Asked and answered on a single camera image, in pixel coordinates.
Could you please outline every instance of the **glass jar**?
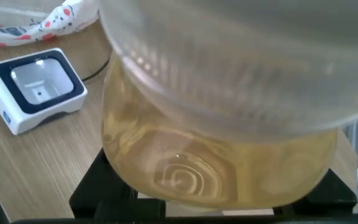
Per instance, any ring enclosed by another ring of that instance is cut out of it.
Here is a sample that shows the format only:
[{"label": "glass jar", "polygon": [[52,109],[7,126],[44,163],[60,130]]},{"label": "glass jar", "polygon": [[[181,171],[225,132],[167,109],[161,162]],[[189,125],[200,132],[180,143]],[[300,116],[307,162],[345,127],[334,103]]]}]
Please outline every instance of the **glass jar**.
[{"label": "glass jar", "polygon": [[206,136],[167,116],[163,97],[151,103],[137,72],[111,56],[102,135],[112,167],[139,192],[205,208],[276,207],[306,195],[328,170],[336,130],[271,143]]}]

